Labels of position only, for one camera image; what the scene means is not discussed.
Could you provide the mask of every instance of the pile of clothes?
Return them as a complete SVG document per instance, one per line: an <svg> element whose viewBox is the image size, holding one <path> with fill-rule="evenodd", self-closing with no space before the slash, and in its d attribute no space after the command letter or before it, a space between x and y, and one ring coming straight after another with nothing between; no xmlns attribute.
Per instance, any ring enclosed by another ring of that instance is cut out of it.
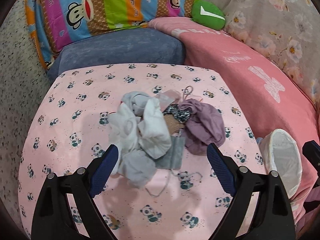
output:
<svg viewBox="0 0 320 240"><path fill-rule="evenodd" d="M168 90L150 97L133 91L122 97L116 113L108 117L109 143L119 150L117 172L137 188L144 187L157 169L180 169L183 149L205 154L207 146L225 141L221 114L202 98Z"/></svg>

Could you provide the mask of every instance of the silver screw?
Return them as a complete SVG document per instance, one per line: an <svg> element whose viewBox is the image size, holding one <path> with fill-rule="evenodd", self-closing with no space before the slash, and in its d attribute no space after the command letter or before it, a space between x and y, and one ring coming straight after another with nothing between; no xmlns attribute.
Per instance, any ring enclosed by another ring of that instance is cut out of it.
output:
<svg viewBox="0 0 320 240"><path fill-rule="evenodd" d="M240 166L240 167L239 167L239 170L240 170L242 173L247 173L247 172L248 172L248 168L247 168L247 167L244 167L244 166Z"/></svg>
<svg viewBox="0 0 320 240"><path fill-rule="evenodd" d="M277 171L271 171L271 175L274 177L278 177L279 173Z"/></svg>
<svg viewBox="0 0 320 240"><path fill-rule="evenodd" d="M84 174L85 173L85 168L79 168L78 170L77 170L77 173L78 174Z"/></svg>
<svg viewBox="0 0 320 240"><path fill-rule="evenodd" d="M47 178L48 178L48 179L53 179L53 178L54 178L54 173L53 173L53 172L49 173L48 176L47 176Z"/></svg>

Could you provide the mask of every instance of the colorful striped blanket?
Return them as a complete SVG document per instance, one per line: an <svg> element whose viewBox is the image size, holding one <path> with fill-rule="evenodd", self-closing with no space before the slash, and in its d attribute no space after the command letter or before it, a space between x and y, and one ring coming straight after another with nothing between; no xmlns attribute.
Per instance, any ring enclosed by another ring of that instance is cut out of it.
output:
<svg viewBox="0 0 320 240"><path fill-rule="evenodd" d="M190 17L195 0L25 0L31 37L44 68L64 46L93 35L146 27L156 17Z"/></svg>

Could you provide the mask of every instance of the blue gripper pad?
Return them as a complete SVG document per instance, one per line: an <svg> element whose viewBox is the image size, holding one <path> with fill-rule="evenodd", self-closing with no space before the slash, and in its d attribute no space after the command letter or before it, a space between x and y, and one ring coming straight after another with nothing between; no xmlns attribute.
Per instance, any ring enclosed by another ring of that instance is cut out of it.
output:
<svg viewBox="0 0 320 240"><path fill-rule="evenodd" d="M96 172L91 177L91 188L89 195L94 198L96 195L103 191L114 166L116 165L119 157L119 151L116 146L113 146L108 152L107 156L103 159Z"/></svg>
<svg viewBox="0 0 320 240"><path fill-rule="evenodd" d="M223 190L234 197L236 195L235 178L223 161L221 155L211 144L207 147L207 157Z"/></svg>

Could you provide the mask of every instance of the purple cloth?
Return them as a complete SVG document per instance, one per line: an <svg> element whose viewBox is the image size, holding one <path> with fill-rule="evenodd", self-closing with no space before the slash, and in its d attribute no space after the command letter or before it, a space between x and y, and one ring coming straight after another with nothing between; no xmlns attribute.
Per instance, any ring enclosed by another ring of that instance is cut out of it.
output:
<svg viewBox="0 0 320 240"><path fill-rule="evenodd" d="M180 109L190 108L192 113L185 123L186 148L192 154L205 154L207 146L215 143L220 147L226 140L221 114L212 105L188 99L179 105Z"/></svg>

